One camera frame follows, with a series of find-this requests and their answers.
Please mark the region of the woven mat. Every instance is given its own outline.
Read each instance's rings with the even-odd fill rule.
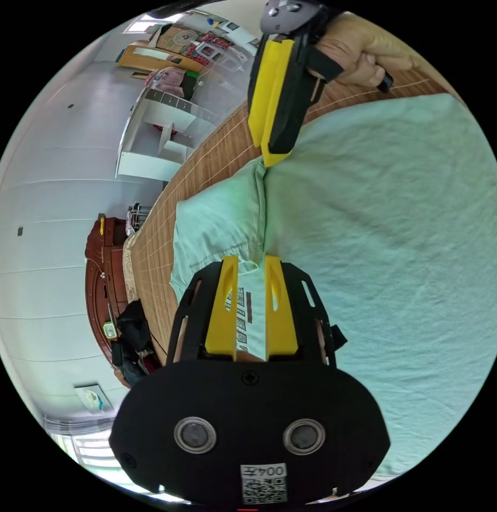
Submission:
[[[359,103],[445,92],[416,71],[396,73],[394,79],[395,85],[388,94],[330,83],[320,101],[307,113],[304,124],[333,110]],[[136,290],[152,331],[155,352],[162,364],[166,361],[173,316],[178,306],[169,285],[177,202],[229,178],[261,155],[252,144],[247,116],[245,103],[193,153],[156,201],[132,245]]]

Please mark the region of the wall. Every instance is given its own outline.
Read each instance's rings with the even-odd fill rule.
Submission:
[[[201,10],[234,21],[240,27],[254,34],[255,37],[260,37],[259,24],[265,3],[266,0],[224,0],[204,5]],[[96,61],[114,61],[129,44],[147,40],[150,37],[149,34],[123,34],[123,31],[134,19],[119,25],[107,35],[104,45],[95,58]]]
[[[118,27],[111,30],[106,34],[106,39],[102,48],[97,52],[95,60],[98,62],[114,62],[119,56],[120,52],[129,46],[131,43],[136,41],[146,41],[149,39],[150,34],[124,34],[124,30],[127,30],[129,25],[138,18],[126,21]]]
[[[32,125],[33,120],[36,117],[44,105],[74,76],[76,76],[82,69],[84,69],[91,61],[94,60],[98,51],[102,47],[106,40],[106,35],[99,37],[93,43],[89,44],[76,56],[74,56],[65,66],[63,66],[58,73],[46,84],[44,89],[36,97],[35,101],[26,110],[21,121],[19,122],[14,133],[10,137],[10,141],[7,144],[3,156],[0,161],[0,189],[2,180],[6,174],[6,170],[10,163],[10,160],[15,152],[20,141],[23,139],[29,127]],[[9,375],[13,385],[15,386],[19,396],[24,401],[26,407],[34,416],[34,418],[42,423],[42,414],[38,407],[33,402],[31,396],[26,392],[26,389],[20,380],[15,367],[13,366],[11,359],[6,351],[6,348],[0,340],[0,356],[3,360],[6,372]]]
[[[201,10],[216,14],[233,21],[236,25],[261,36],[261,18],[267,0],[225,0],[205,5]]]
[[[36,406],[54,417],[89,415],[74,385],[99,383],[115,406],[126,392],[86,315],[84,248],[99,212],[123,218],[162,190],[114,177],[143,84],[129,74],[95,62],[61,88],[36,113],[0,187],[0,339]]]

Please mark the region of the cabinet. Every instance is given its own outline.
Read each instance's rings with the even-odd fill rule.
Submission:
[[[88,235],[85,248],[86,312],[97,344],[112,366],[111,339],[102,327],[106,322],[116,325],[116,319],[128,304],[122,269],[125,239],[125,221],[101,215]]]
[[[144,88],[122,133],[115,177],[128,175],[170,181],[194,149],[187,137],[172,140],[172,130],[184,133],[191,123],[201,123],[201,131],[208,133],[219,120],[183,98]],[[157,130],[154,125],[162,126],[163,130]]]

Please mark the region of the wooden cabinet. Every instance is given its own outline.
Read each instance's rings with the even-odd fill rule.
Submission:
[[[199,73],[204,65],[184,55],[173,53],[168,50],[160,50],[148,46],[146,41],[131,43],[124,51],[118,61],[118,65],[127,68],[157,71],[158,69],[173,66]]]
[[[112,364],[111,340],[102,327],[116,325],[128,300],[122,270],[122,251],[126,239],[125,220],[99,216],[86,241],[86,311],[97,343]]]

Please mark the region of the white shelf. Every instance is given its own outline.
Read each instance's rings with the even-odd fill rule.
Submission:
[[[197,117],[148,99],[147,92],[147,88],[142,91],[125,125],[115,176],[170,181],[190,155],[188,146],[171,140],[172,130],[184,132]]]

